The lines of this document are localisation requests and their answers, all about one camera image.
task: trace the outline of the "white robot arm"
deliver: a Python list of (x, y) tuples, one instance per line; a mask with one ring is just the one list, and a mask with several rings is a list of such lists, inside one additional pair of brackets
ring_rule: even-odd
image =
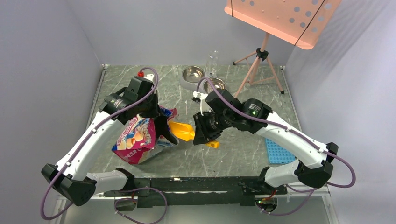
[[(196, 126), (195, 145), (215, 140), (224, 129), (235, 127), (240, 131), (248, 131), (268, 138), (298, 158), (290, 164), (264, 168), (259, 178), (264, 187), (274, 189), (284, 184), (302, 182), (310, 187), (320, 188), (330, 179), (333, 169), (331, 164), (333, 157), (327, 156), (323, 152), (337, 154), (338, 146), (336, 144), (324, 144), (313, 140), (288, 124), (277, 113), (272, 111), (269, 106), (257, 99), (248, 99), (241, 103), (227, 90), (218, 91), (230, 105), (243, 114), (266, 120), (268, 123), (256, 122), (235, 113), (214, 91), (209, 93), (209, 95), (195, 92), (193, 100), (201, 101), (201, 105), (204, 104), (210, 107), (210, 110), (201, 111), (194, 115)], [(275, 123), (281, 124), (281, 126), (286, 128), (273, 125)], [(314, 148), (301, 136), (314, 142), (319, 149)]]
[[(103, 146), (112, 136), (126, 134), (123, 133), (123, 126), (130, 119), (138, 114), (154, 119), (162, 116), (155, 91), (137, 106), (105, 121), (110, 114), (122, 110), (147, 95), (153, 87), (153, 78), (154, 75), (133, 77), (128, 87), (107, 96), (99, 107), (99, 112), (96, 113), (93, 122), (75, 146), (56, 165), (46, 164), (43, 167), (42, 174), (48, 182), (58, 175), (53, 188), (75, 205), (80, 206), (86, 203), (92, 195), (100, 192), (134, 188), (134, 176), (124, 169), (117, 168), (112, 172), (98, 174), (88, 173), (88, 171), (92, 167), (94, 159), (102, 152)], [(157, 119), (155, 122), (161, 123), (162, 120)], [(95, 127), (99, 123), (103, 124), (96, 130)], [(78, 151), (81, 143), (85, 140), (85, 144)]]

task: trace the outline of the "clear plastic bottle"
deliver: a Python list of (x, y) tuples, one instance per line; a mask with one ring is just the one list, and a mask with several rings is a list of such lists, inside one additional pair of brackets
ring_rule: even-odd
[(216, 72), (219, 69), (219, 52), (212, 50), (209, 52), (205, 66), (205, 76), (217, 77)]

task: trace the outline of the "yellow plastic scoop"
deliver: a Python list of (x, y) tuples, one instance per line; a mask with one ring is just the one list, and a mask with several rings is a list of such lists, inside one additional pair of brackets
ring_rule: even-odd
[[(184, 141), (190, 141), (194, 139), (195, 131), (191, 125), (170, 121), (169, 127), (170, 127), (170, 132), (172, 132), (172, 134), (179, 139), (183, 139)], [(210, 146), (212, 148), (218, 148), (220, 146), (220, 142), (210, 141), (205, 145)]]

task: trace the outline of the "pink perforated panel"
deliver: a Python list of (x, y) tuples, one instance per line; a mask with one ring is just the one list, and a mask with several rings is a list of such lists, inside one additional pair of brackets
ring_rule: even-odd
[(225, 12), (302, 49), (312, 49), (341, 0), (227, 0)]

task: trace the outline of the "white wall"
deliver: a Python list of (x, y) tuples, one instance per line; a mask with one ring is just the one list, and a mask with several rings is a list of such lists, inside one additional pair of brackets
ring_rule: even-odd
[[(286, 64), (303, 131), (337, 143), (355, 168), (353, 188), (331, 188), (342, 224), (396, 220), (395, 11), (393, 0), (345, 0), (317, 46), (296, 48)], [(348, 183), (334, 166), (331, 181)]]
[[(106, 64), (199, 65), (214, 49), (230, 64), (264, 39), (264, 31), (224, 12), (226, 0), (68, 1)], [(272, 63), (285, 65), (293, 48), (271, 37), (267, 51)]]
[(65, 0), (0, 5), (0, 223), (36, 224), (41, 169), (83, 133), (101, 65)]

